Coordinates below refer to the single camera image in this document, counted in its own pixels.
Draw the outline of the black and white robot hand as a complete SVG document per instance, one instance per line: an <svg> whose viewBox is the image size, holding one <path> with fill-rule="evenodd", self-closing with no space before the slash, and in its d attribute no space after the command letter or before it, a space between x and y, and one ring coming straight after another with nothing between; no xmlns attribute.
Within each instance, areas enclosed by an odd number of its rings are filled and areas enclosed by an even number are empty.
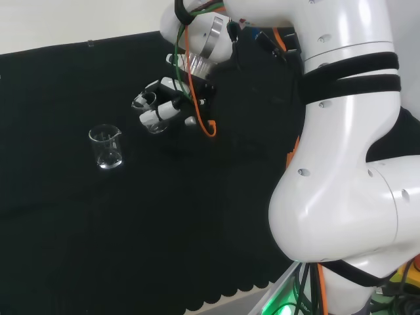
<svg viewBox="0 0 420 315"><path fill-rule="evenodd" d="M174 76L153 81L132 101L141 125L152 134L181 124L214 136L211 103L216 88L209 75L217 64L191 52L168 54L166 63L174 68Z"/></svg>

